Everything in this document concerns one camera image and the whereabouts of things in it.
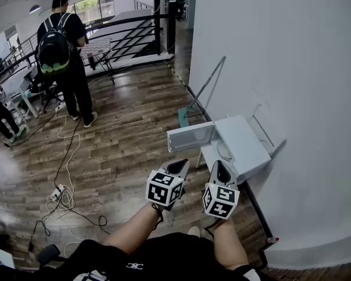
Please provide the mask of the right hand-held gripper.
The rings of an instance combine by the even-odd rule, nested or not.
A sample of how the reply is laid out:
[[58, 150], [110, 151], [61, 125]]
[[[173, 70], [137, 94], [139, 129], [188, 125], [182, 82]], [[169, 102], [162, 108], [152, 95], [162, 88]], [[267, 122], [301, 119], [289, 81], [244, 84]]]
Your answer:
[[204, 213], [227, 220], [238, 204], [240, 191], [234, 171], [223, 161], [215, 161], [202, 196]]

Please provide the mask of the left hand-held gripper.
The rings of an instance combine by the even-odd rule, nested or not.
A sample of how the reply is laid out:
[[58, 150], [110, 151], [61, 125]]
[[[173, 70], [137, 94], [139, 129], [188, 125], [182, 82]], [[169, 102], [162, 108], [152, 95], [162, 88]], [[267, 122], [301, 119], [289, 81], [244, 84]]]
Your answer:
[[174, 203], [185, 193], [184, 185], [190, 161], [176, 159], [164, 162], [152, 170], [146, 184], [146, 200], [171, 211]]

